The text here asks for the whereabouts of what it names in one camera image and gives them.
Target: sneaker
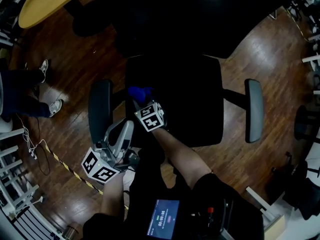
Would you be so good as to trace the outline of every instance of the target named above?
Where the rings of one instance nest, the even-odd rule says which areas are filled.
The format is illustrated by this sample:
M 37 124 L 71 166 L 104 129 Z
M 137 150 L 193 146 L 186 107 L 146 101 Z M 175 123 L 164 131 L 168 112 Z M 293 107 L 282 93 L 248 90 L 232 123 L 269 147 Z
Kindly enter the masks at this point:
M 53 117 L 56 113 L 60 111 L 62 107 L 62 99 L 56 100 L 54 103 L 49 105 L 49 110 L 50 110 L 50 118 Z
M 42 73 L 44 74 L 44 80 L 41 83 L 44 83 L 46 81 L 46 72 L 47 72 L 48 68 L 49 68 L 49 61 L 47 59 L 45 59 L 41 65 L 41 67 L 39 68 L 42 71 Z

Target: wooden floor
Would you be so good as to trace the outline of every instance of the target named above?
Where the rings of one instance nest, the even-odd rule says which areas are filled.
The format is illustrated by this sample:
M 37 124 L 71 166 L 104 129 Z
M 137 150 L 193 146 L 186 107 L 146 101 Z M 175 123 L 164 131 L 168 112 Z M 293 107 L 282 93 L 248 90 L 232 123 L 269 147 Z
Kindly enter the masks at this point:
M 263 20 L 230 58 L 220 60 L 224 88 L 244 93 L 245 79 L 260 81 L 265 104 L 262 140 L 254 144 L 245 142 L 245 112 L 225 101 L 222 142 L 196 149 L 221 180 L 246 198 L 245 188 L 251 186 L 268 200 L 265 185 L 272 176 L 271 168 L 286 164 L 286 151 L 293 154 L 293 161 L 297 163 L 306 156 L 303 150 L 309 145 L 303 140 L 296 141 L 293 134 L 298 107 L 313 102 L 307 79 L 310 69 L 301 62 L 307 55 L 308 45 L 288 15 L 279 12 L 277 20 Z M 115 48 L 116 32 L 110 26 L 95 36 L 77 37 L 72 30 L 72 17 L 61 9 L 26 30 L 24 36 L 23 49 L 18 46 L 13 49 L 10 68 L 16 69 L 28 62 L 30 69 L 36 69 L 45 58 L 51 59 L 47 82 L 40 87 L 40 100 L 46 103 L 64 100 L 57 115 L 39 119 L 40 137 L 60 159 L 86 177 L 81 161 L 92 145 L 88 123 L 90 86 L 96 80 L 108 78 L 114 83 L 114 91 L 124 87 L 126 59 Z M 226 42 L 231 37 L 232 33 L 226 36 Z M 115 111 L 115 117 L 123 115 L 121 106 Z M 23 119 L 36 142 L 36 119 Z M 46 201 L 37 207 L 56 227 L 64 229 L 72 222 L 83 225 L 99 210 L 100 194 L 50 155 L 50 174 L 44 176 L 29 156 L 22 138 L 18 140 L 19 155 L 29 171 L 28 178 L 39 184 L 46 195 Z M 39 152 L 45 171 L 47 164 L 41 150 Z M 165 164 L 162 169 L 168 186 L 172 186 L 174 177 L 170 166 Z M 90 182 L 102 189 L 96 182 Z

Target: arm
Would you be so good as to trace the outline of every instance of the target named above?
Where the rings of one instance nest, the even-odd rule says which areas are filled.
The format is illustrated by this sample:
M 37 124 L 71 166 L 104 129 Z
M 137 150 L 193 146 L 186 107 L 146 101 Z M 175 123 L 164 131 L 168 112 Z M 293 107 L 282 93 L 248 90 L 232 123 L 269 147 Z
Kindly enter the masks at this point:
M 165 155 L 181 173 L 191 189 L 202 176 L 212 172 L 196 152 L 181 143 L 165 129 L 157 128 L 152 133 L 164 150 Z
M 100 213 L 124 218 L 124 175 L 119 173 L 104 184 Z

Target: blue glove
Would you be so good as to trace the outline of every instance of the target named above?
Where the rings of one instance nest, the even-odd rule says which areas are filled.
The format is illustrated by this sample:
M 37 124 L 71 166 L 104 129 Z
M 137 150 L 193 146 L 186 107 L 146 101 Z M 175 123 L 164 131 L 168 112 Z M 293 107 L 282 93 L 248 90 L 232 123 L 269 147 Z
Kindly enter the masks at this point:
M 128 94 L 139 104 L 144 104 L 146 102 L 146 97 L 151 95 L 152 87 L 139 88 L 136 86 L 131 86 L 128 88 Z

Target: digital display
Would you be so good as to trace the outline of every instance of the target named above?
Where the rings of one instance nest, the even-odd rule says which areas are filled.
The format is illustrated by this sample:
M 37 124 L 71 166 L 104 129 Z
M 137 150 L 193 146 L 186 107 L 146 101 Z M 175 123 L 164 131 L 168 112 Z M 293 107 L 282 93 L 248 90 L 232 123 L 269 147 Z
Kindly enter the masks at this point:
M 177 219 L 179 201 L 158 199 L 155 203 L 147 236 L 171 239 Z

